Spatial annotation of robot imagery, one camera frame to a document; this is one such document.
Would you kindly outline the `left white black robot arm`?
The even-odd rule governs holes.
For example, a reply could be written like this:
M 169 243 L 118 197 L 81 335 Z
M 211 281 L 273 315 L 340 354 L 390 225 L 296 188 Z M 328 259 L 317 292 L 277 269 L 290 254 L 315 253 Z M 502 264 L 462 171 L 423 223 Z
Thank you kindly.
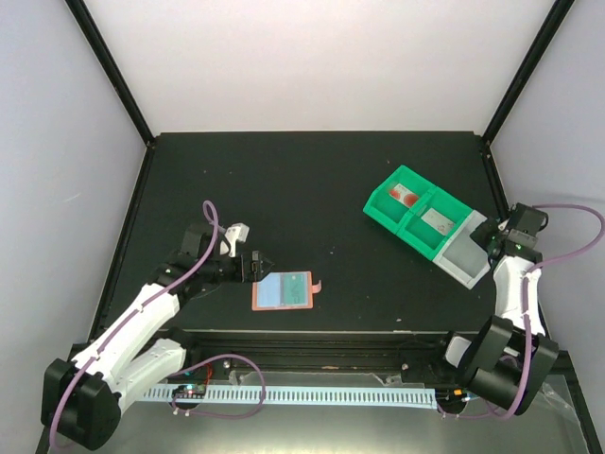
M 107 443 L 122 415 L 148 389 L 178 373 L 196 375 L 203 355 L 176 328 L 153 335 L 211 286 L 262 281 L 272 266 L 260 252 L 240 252 L 250 228 L 193 224 L 181 246 L 143 284 L 134 301 L 74 357 L 55 359 L 43 376 L 41 422 L 49 441 L 58 435 L 90 450 Z

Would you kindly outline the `white floral credit card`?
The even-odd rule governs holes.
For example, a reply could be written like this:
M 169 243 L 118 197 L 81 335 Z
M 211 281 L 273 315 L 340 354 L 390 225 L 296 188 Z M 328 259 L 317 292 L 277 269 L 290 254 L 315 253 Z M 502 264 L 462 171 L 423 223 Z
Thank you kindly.
M 436 230 L 443 236 L 449 234 L 455 226 L 455 222 L 438 212 L 434 208 L 428 208 L 421 216 L 423 222 Z

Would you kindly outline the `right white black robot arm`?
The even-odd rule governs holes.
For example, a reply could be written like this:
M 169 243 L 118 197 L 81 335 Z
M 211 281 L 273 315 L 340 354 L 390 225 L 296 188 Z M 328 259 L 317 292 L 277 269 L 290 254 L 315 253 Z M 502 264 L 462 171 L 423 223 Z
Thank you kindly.
M 518 203 L 508 219 L 489 218 L 472 231 L 491 265 L 495 313 L 472 339 L 452 334 L 429 359 L 435 378 L 457 377 L 460 387 L 500 408 L 501 418 L 527 411 L 559 355 L 538 305 L 543 256 L 536 244 L 547 222 L 547 213 Z

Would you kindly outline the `brown leather card holder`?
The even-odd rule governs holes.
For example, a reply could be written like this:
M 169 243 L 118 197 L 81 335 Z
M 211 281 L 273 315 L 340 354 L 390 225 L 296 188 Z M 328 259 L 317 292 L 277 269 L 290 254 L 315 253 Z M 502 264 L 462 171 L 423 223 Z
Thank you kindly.
M 311 309 L 322 282 L 313 281 L 311 271 L 272 272 L 252 285 L 253 311 Z

